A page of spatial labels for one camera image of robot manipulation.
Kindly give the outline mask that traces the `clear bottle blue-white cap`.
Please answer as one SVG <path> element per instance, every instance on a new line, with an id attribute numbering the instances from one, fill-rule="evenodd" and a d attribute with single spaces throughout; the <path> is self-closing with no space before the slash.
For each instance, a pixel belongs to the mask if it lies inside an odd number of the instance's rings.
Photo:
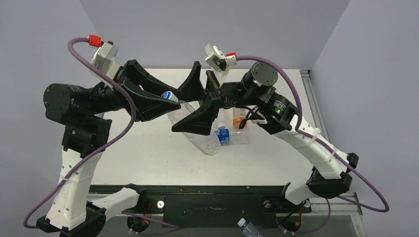
<path id="1" fill-rule="evenodd" d="M 166 91 L 161 96 L 164 99 L 178 102 L 181 106 L 180 109 L 167 114 L 172 125 L 195 112 L 195 108 L 190 103 L 179 99 L 172 91 Z M 183 128 L 182 134 L 187 140 L 204 155 L 213 156 L 219 151 L 221 144 L 214 131 L 210 135 L 202 135 L 195 127 L 182 126 L 181 128 Z"/>

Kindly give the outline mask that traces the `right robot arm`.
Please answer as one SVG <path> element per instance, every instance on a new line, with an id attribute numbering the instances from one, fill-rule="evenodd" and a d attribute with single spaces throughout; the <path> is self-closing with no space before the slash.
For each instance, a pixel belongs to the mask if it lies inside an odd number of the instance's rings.
<path id="1" fill-rule="evenodd" d="M 200 107 L 175 122 L 172 130 L 209 135 L 220 109 L 250 106 L 251 121 L 288 143 L 313 165 L 307 180 L 285 186 L 278 198 L 283 210 L 291 211 L 311 197 L 335 198 L 347 192 L 359 158 L 333 147 L 320 129 L 305 120 L 289 76 L 262 59 L 257 59 L 239 82 L 226 82 L 229 69 L 226 63 L 212 64 L 200 93 Z"/>

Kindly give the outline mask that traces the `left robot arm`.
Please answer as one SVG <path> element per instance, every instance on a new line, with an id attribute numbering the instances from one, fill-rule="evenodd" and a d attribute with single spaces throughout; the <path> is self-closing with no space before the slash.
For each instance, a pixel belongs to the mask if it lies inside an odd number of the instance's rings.
<path id="1" fill-rule="evenodd" d="M 54 83 L 43 100 L 46 117 L 65 126 L 62 166 L 57 187 L 49 198 L 49 212 L 37 220 L 36 228 L 62 237 L 95 237 L 106 221 L 126 210 L 149 209 L 147 190 L 136 184 L 119 187 L 115 193 L 95 201 L 87 196 L 96 166 L 112 142 L 112 121 L 100 113 L 126 110 L 129 126 L 150 121 L 175 109 L 173 102 L 159 97 L 171 87 L 151 76 L 136 60 L 123 66 L 113 63 L 106 72 L 113 81 L 95 87 Z"/>

